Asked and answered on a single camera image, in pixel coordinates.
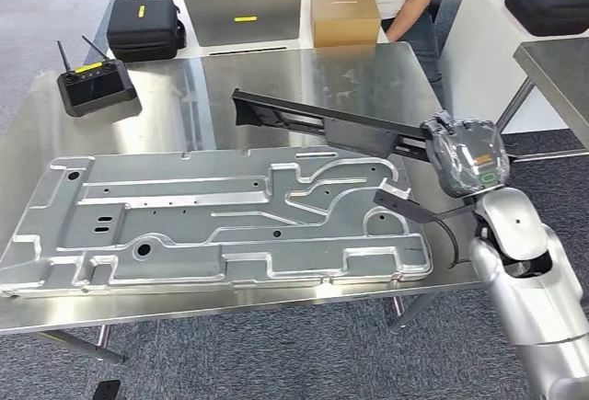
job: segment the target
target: controller screen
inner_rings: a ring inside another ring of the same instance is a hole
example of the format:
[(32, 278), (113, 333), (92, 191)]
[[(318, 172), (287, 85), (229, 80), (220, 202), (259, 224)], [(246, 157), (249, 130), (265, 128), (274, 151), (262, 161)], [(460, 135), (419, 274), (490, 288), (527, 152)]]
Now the controller screen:
[(67, 87), (67, 93), (72, 101), (72, 106), (79, 106), (122, 90), (124, 90), (123, 82), (121, 81), (121, 77), (117, 72), (82, 80), (81, 83)]

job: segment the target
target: cardboard box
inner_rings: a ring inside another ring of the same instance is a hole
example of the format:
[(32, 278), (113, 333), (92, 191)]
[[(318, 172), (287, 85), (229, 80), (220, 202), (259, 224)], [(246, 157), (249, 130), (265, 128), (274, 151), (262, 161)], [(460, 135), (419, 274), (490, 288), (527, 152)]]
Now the cardboard box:
[(316, 48), (376, 43), (380, 27), (375, 0), (311, 0)]

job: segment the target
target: stamped metal sheet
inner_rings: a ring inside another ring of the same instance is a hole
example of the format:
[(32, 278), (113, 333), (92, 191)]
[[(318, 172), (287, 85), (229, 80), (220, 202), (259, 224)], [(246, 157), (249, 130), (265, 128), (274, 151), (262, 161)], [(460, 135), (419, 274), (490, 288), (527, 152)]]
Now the stamped metal sheet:
[(418, 280), (399, 157), (328, 147), (57, 158), (0, 258), (2, 294), (214, 291)]

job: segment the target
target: stainless steel table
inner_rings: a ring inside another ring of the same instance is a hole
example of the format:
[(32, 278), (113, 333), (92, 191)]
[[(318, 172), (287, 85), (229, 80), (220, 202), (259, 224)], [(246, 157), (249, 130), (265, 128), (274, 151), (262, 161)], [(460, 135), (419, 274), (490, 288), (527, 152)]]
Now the stainless steel table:
[[(417, 59), (406, 43), (136, 63), (130, 69), (143, 108), (137, 116), (129, 116), (137, 113), (137, 104), (127, 104), (72, 119), (63, 110), (55, 83), (57, 74), (40, 74), (35, 80), (30, 94), (0, 141), (0, 250), (10, 239), (40, 175), (57, 156), (323, 143), (317, 137), (287, 131), (236, 127), (230, 100), (235, 87), (411, 125), (418, 125), (439, 110)], [(124, 116), (129, 117), (119, 120)], [(406, 160), (404, 167), (415, 200), (435, 211), (458, 205), (442, 192), (433, 167), (413, 160)], [(448, 223), (465, 256), (473, 233), (473, 219), (466, 215)], [(431, 247), (433, 271), (421, 281), (214, 293), (4, 298), (0, 299), (0, 334), (45, 332), (44, 337), (70, 349), (119, 361), (120, 356), (105, 349), (108, 330), (103, 331), (106, 337), (97, 347), (51, 330), (421, 294), (397, 319), (400, 326), (412, 320), (436, 293), (479, 284), (470, 263), (448, 269), (453, 258), (449, 239), (435, 224), (424, 228)], [(402, 311), (399, 301), (395, 301)]]
[(589, 38), (522, 43), (513, 58), (579, 141), (589, 146)]

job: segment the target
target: silver laptop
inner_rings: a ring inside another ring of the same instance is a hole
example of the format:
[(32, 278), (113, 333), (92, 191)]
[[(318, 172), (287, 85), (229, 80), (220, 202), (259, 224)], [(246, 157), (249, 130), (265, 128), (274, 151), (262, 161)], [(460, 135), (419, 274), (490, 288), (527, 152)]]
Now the silver laptop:
[(295, 40), (301, 0), (184, 0), (201, 46)]

